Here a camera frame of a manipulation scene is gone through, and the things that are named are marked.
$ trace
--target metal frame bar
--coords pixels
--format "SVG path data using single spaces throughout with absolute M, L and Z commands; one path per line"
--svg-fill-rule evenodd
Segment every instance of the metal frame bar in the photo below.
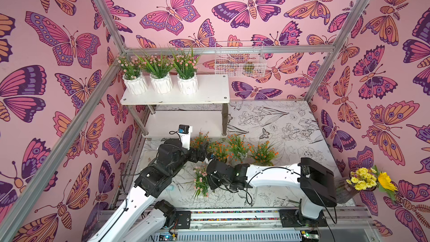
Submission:
M 105 0 L 93 0 L 93 1 L 97 6 L 97 8 L 99 9 L 99 13 L 103 18 L 103 22 L 105 23 L 105 26 L 109 31 L 115 46 L 120 51 L 120 54 L 123 54 L 125 52 L 126 46 L 124 45 L 123 39 L 121 38 L 121 35 L 118 31 L 118 28 L 115 25 L 114 19 L 110 14 L 110 11 L 105 3 Z
M 363 12 L 364 8 L 367 6 L 369 0 L 357 0 L 354 7 L 352 8 L 351 12 L 348 15 L 347 20 L 345 21 L 344 25 L 342 26 L 342 29 L 340 33 L 337 35 L 334 46 L 335 49 L 330 52 L 327 57 L 325 58 L 325 61 L 322 63 L 320 70 L 316 73 L 316 76 L 314 78 L 314 81 L 312 82 L 311 86 L 309 87 L 309 90 L 307 91 L 306 96 L 304 99 L 309 102 L 314 93 L 316 92 L 316 89 L 320 85 L 321 81 L 323 81 L 323 78 L 325 77 L 325 74 L 333 64 L 333 62 L 336 60 L 336 56 L 338 52 L 341 50 L 342 45 L 347 40 L 347 37 L 351 30 L 354 28 L 358 18 L 360 17 L 361 13 Z
M 107 72 L 103 75 L 100 83 L 89 96 L 80 112 L 73 118 L 66 131 L 59 138 L 57 143 L 51 149 L 51 153 L 43 162 L 36 175 L 25 188 L 25 191 L 18 197 L 12 209 L 7 214 L 0 226 L 0 241 L 11 241 L 18 229 L 22 226 L 27 215 L 33 209 L 38 201 L 45 186 L 48 184 L 54 172 L 60 166 L 67 151 L 72 145 L 78 133 L 85 126 L 89 117 L 92 115 L 100 99 L 105 94 L 112 79 L 118 73 L 119 66 L 117 63 L 112 64 Z
M 144 53 L 149 55 L 171 54 L 174 48 L 148 48 L 148 49 L 127 49 L 127 56 L 139 55 Z M 334 45 L 298 45 L 298 46 L 247 46 L 247 47 L 213 47 L 213 48 L 193 48 L 195 54 L 215 54 L 223 52 L 226 54 L 249 54 L 264 52 L 270 53 L 296 53 L 296 52 L 333 52 Z M 184 51 L 191 51 L 190 48 L 184 48 Z

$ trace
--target pink wall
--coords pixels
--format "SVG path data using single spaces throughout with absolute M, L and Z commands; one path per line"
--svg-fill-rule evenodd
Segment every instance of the pink wall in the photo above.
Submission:
M 384 15 L 385 6 L 396 10 Z M 428 7 L 427 0 L 371 0 L 361 34 L 350 39 L 359 53 L 337 60 L 329 85 L 311 101 L 343 175 L 377 165 L 398 185 L 394 203 L 378 190 L 355 198 L 369 207 L 386 241 L 430 238 Z M 363 32 L 368 23 L 380 33 Z M 322 97 L 324 86 L 330 100 Z M 329 117 L 344 144 L 330 137 Z
M 59 4 L 64 7 L 59 8 L 57 3 L 62 1 Z M 112 41 L 107 42 L 105 31 L 94 29 L 95 10 L 90 0 L 2 0 L 0 13 L 2 221 L 118 50 Z M 76 57 L 72 45 L 76 45 Z M 105 208 L 111 201 L 120 164 L 128 157 L 120 149 L 114 159 L 111 147 L 116 143 L 111 138 L 124 137 L 127 128 L 132 131 L 125 139 L 132 142 L 135 137 L 130 115 L 119 123 L 111 115 L 114 104 L 108 95 L 115 99 L 123 92 L 117 81 L 109 87 L 81 133 L 82 142 L 78 140 L 76 149 L 71 148 L 64 158 L 24 221 L 17 241 L 45 241 L 47 236 L 50 241 L 80 241 L 94 227 L 96 221 L 86 224 L 87 219 L 96 220 L 93 208 Z M 38 223 L 42 228 L 35 231 Z

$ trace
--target table surface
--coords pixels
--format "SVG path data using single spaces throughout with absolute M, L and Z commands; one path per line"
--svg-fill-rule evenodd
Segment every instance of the table surface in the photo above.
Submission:
M 145 77 L 148 90 L 143 94 L 131 94 L 128 89 L 121 98 L 122 105 L 175 105 L 175 104 L 214 104 L 230 102 L 227 75 L 197 75 L 199 88 L 194 94 L 182 94 L 178 86 L 178 77 L 171 76 L 173 89 L 166 94 L 158 94 L 149 77 Z

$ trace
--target small plant in basket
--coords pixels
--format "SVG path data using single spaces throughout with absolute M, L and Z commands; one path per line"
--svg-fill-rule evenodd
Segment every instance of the small plant in basket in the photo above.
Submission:
M 265 143 L 258 143 L 256 148 L 254 145 L 249 145 L 249 151 L 250 157 L 255 159 L 254 164 L 256 165 L 272 166 L 272 160 L 277 158 L 279 154 L 275 152 L 275 149 L 272 148 L 272 145 L 269 141 L 266 141 Z
M 230 145 L 229 152 L 230 156 L 234 161 L 240 161 L 242 163 L 243 159 L 248 155 L 249 146 L 245 146 L 245 135 L 240 137 L 237 134 L 229 136 L 227 143 Z
M 200 194 L 202 194 L 203 197 L 209 197 L 209 181 L 208 174 L 206 173 L 206 165 L 203 167 L 196 166 L 194 168 L 194 175 L 194 189 L 196 190 L 194 198 Z

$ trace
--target butterfly wallpaper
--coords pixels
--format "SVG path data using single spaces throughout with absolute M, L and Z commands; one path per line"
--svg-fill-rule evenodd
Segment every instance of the butterfly wallpaper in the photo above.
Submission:
M 330 67 L 335 71 L 310 102 L 342 175 L 376 165 L 399 188 L 395 201 L 378 190 L 354 197 L 389 242 L 430 240 L 430 10 L 424 2 L 370 0 Z M 341 16 L 335 20 L 334 34 L 343 23 Z M 356 146 L 340 151 L 339 131 Z

